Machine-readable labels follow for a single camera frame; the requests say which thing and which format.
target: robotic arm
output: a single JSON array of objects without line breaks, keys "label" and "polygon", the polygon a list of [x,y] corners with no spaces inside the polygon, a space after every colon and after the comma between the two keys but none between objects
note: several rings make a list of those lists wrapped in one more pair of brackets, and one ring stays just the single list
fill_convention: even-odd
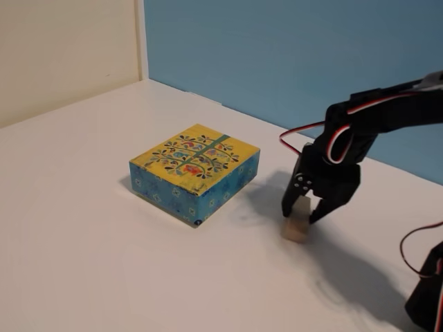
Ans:
[{"label": "robotic arm", "polygon": [[315,223],[352,198],[360,166],[379,133],[443,122],[443,71],[423,80],[354,93],[327,109],[324,132],[303,147],[282,200],[285,217],[300,196],[320,197]]},{"label": "robotic arm", "polygon": [[[298,128],[325,125],[324,132],[313,144],[305,145],[301,154],[291,147],[300,156],[283,196],[283,215],[288,217],[297,199],[312,190],[321,198],[309,217],[309,222],[315,223],[352,198],[360,184],[358,164],[379,133],[441,122],[443,71],[427,75],[423,80],[355,93],[348,101],[333,104],[327,109],[324,122]],[[406,237],[441,225],[443,222],[418,228]],[[403,258],[404,239],[400,243]],[[443,242],[431,250],[420,271],[404,260],[420,276],[406,302],[407,313],[427,331],[443,332]]]}]

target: yellow box lid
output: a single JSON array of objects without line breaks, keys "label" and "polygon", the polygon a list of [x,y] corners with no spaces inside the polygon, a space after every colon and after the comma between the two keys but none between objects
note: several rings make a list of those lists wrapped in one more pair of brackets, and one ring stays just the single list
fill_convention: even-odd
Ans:
[{"label": "yellow box lid", "polygon": [[199,196],[258,151],[257,147],[196,124],[131,163]]}]

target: blue box side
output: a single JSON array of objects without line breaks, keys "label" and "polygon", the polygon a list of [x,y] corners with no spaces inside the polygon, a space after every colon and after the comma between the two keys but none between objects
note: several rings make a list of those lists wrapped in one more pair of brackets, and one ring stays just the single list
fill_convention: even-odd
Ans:
[{"label": "blue box side", "polygon": [[257,175],[260,150],[238,165],[220,182],[204,192],[199,199],[197,217],[205,221]]},{"label": "blue box side", "polygon": [[129,163],[132,189],[176,218],[194,224],[199,198],[170,182]]}]

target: cream wall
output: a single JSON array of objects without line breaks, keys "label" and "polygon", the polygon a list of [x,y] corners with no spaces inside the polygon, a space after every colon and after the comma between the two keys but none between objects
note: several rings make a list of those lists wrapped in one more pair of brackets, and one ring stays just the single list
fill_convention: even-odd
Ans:
[{"label": "cream wall", "polygon": [[139,79],[134,0],[0,0],[0,127]]}]

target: blue wall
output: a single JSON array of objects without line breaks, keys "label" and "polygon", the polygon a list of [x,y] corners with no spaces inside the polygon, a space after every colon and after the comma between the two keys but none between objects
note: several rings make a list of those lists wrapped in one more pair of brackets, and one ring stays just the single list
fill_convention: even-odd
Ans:
[{"label": "blue wall", "polygon": [[[145,0],[145,14],[152,79],[282,127],[443,69],[442,0]],[[415,127],[370,156],[443,183],[442,145],[442,124]]]}]

